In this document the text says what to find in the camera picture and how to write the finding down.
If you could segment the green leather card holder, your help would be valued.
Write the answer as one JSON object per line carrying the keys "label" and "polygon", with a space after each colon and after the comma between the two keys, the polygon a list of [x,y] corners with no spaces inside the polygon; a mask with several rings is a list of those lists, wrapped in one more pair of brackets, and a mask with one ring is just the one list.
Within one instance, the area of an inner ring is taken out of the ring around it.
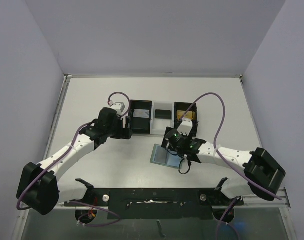
{"label": "green leather card holder", "polygon": [[162,148],[158,144],[154,144],[150,163],[178,169],[180,165],[181,158],[171,150]]}

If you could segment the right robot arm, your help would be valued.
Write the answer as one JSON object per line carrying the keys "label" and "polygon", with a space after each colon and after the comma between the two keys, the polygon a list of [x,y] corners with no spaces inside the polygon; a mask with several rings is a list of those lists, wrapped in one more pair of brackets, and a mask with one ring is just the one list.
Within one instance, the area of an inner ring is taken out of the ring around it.
{"label": "right robot arm", "polygon": [[162,147],[173,150],[188,162],[211,164],[233,170],[237,178],[223,177],[218,190],[228,199],[255,195],[266,201],[280,199],[279,187],[286,175],[285,170],[263,148],[254,151],[220,147],[202,139],[182,135],[167,127]]}

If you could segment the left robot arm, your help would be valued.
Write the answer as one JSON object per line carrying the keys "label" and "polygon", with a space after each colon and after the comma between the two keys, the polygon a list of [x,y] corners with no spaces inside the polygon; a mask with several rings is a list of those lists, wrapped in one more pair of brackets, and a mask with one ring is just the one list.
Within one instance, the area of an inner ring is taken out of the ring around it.
{"label": "left robot arm", "polygon": [[131,118],[122,117],[119,109],[104,107],[98,118],[81,125],[72,141],[61,150],[37,164],[29,162],[23,168],[16,208],[19,211],[32,208],[46,215],[57,204],[83,199],[88,184],[81,179],[75,180],[75,186],[61,184],[63,175],[108,138],[128,140],[131,136]]}

